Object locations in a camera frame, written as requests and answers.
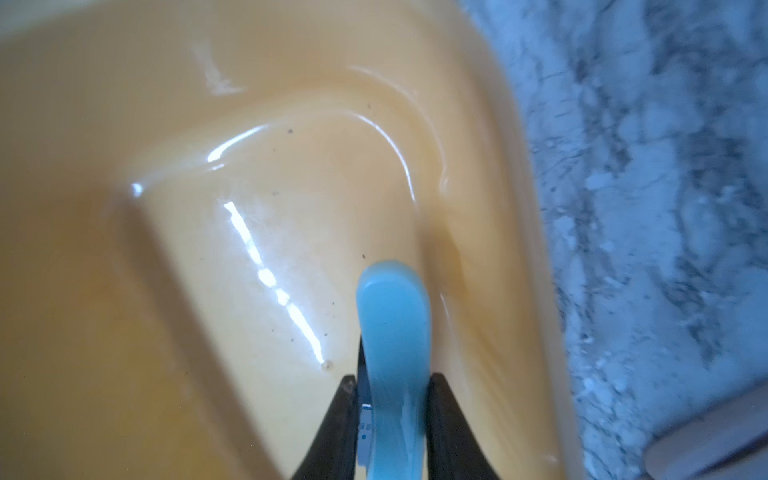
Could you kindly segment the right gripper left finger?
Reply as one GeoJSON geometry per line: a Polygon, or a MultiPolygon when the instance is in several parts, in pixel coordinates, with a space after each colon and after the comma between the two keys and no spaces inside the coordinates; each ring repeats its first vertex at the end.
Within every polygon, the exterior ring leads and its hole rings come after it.
{"type": "Polygon", "coordinates": [[[293,480],[352,480],[355,476],[359,398],[354,375],[344,376],[293,480]]]}

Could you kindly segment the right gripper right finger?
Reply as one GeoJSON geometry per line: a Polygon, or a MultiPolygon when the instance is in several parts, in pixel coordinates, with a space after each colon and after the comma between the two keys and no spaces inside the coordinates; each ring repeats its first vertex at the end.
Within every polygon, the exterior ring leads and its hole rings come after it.
{"type": "Polygon", "coordinates": [[[441,373],[430,377],[426,438],[430,480],[499,479],[441,373]]]}

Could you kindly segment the teal ceramic knife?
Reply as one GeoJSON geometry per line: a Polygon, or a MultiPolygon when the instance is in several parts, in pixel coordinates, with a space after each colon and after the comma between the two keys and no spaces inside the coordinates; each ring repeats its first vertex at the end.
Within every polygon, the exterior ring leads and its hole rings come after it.
{"type": "Polygon", "coordinates": [[[767,384],[657,440],[644,468],[652,479],[765,479],[767,384]]]}

